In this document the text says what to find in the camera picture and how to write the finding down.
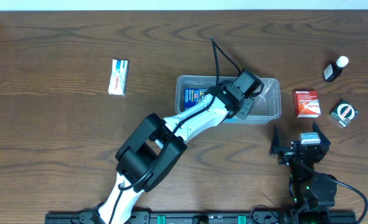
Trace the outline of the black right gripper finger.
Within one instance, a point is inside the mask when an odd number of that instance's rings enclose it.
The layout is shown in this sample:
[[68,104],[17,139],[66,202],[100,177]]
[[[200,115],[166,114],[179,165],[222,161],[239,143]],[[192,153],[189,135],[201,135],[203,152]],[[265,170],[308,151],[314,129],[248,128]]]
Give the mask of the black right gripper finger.
[[279,152],[280,152],[280,140],[278,136],[278,128],[276,125],[274,125],[273,138],[271,140],[269,154],[278,154]]
[[320,130],[319,126],[317,125],[317,123],[314,121],[313,122],[313,131],[316,132],[319,136],[320,139],[320,145],[322,147],[329,147],[331,145],[331,142],[329,141],[329,139],[323,134],[323,132]]

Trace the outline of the clear plastic container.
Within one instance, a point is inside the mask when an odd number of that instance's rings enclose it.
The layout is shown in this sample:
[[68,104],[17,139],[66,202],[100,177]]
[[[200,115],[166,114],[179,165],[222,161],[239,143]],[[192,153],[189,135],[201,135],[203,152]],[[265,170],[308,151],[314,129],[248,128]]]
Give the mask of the clear plastic container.
[[[215,76],[181,75],[176,85],[176,113],[186,110],[184,106],[186,89],[203,89],[215,85]],[[263,91],[254,98],[254,105],[246,119],[234,116],[224,121],[224,124],[267,124],[281,116],[280,84],[274,78],[260,78],[264,83]]]

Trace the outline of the blue fever patch box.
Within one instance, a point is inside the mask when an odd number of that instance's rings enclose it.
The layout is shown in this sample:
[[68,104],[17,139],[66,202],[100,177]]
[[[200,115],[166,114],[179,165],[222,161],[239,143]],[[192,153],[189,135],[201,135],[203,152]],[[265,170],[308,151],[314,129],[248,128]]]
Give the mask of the blue fever patch box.
[[184,90],[184,109],[188,110],[198,104],[203,99],[206,91],[206,89],[201,88],[186,88]]

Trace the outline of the white blue Panadol box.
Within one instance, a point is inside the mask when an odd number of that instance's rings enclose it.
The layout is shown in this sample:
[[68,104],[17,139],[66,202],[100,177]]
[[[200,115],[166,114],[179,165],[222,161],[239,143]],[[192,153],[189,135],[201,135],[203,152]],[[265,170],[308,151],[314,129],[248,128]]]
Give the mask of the white blue Panadol box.
[[110,83],[108,87],[108,93],[110,95],[125,95],[128,66],[128,60],[113,59]]

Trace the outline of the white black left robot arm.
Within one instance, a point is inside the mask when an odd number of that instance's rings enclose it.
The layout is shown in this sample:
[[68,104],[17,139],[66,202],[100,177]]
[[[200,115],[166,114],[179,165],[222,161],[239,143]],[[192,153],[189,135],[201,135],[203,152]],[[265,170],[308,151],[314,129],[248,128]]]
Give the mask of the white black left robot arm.
[[244,86],[223,82],[210,87],[198,104],[180,114],[145,117],[116,153],[116,183],[97,210],[100,223],[128,221],[141,194],[168,175],[187,149],[187,142],[226,119],[246,118],[263,89],[263,83]]

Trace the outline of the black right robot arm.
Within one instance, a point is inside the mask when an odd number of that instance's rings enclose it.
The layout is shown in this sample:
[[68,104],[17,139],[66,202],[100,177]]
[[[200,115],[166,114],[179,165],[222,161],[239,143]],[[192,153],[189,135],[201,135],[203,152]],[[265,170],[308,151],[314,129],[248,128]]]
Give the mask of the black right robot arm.
[[274,127],[270,154],[278,156],[278,163],[290,168],[289,192],[295,200],[294,208],[280,215],[281,223],[329,223],[329,208],[335,205],[337,184],[335,177],[316,172],[319,163],[329,151],[331,142],[316,123],[313,131],[301,133],[290,147],[280,143],[278,128]]

